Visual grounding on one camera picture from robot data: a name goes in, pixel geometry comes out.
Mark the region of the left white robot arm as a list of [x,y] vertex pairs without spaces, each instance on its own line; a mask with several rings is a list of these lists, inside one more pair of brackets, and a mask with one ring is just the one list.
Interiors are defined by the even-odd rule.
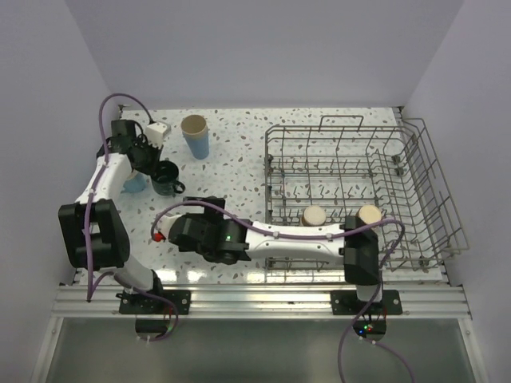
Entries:
[[161,311],[166,294],[155,287],[155,272],[131,255],[129,234],[115,200],[133,173],[151,176],[156,170],[169,126],[150,121],[137,134],[134,120],[112,122],[112,136],[97,153],[96,168],[74,203],[60,206],[58,219],[71,265],[88,272],[87,299],[101,280],[112,275],[123,286],[141,290],[138,304],[148,313]]

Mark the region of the tall beige cup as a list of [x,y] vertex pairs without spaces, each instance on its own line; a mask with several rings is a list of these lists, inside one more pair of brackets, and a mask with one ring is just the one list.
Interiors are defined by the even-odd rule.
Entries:
[[183,136],[191,140],[200,140],[208,135],[208,124],[206,119],[201,115],[190,115],[185,117],[180,128]]

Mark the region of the blue plastic cup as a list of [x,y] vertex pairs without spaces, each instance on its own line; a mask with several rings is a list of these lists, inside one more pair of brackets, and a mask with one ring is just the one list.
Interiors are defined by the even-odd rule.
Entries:
[[198,160],[204,160],[209,155],[209,139],[206,133],[203,136],[184,137],[192,155]]

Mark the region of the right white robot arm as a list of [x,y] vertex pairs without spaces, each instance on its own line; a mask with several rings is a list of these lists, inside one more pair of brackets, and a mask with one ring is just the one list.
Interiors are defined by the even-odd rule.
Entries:
[[182,204],[204,210],[164,215],[158,225],[159,234],[181,252],[226,265],[269,258],[342,265],[362,312],[374,313],[384,303],[378,235],[358,216],[349,215],[342,224],[278,226],[237,218],[225,211],[224,199],[191,198]]

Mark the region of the light blue ceramic mug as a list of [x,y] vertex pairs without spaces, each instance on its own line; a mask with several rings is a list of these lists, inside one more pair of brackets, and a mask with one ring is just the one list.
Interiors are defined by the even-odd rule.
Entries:
[[121,192],[134,194],[144,191],[145,188],[146,181],[144,175],[139,172],[133,172],[124,182]]

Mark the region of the beige brown cup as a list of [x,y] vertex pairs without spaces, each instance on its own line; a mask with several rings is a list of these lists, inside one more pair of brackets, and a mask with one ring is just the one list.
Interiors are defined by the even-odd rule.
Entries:
[[360,207],[356,216],[361,220],[363,225],[380,222],[383,218],[380,209],[373,204],[366,204]]
[[319,227],[326,223],[327,213],[319,205],[310,205],[303,209],[300,224],[305,227]]

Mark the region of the dark green mug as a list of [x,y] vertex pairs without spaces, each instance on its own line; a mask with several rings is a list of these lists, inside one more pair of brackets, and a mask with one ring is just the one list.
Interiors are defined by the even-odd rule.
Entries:
[[158,195],[176,196],[183,194],[185,185],[179,180],[179,168],[170,160],[162,160],[151,175],[153,190]]

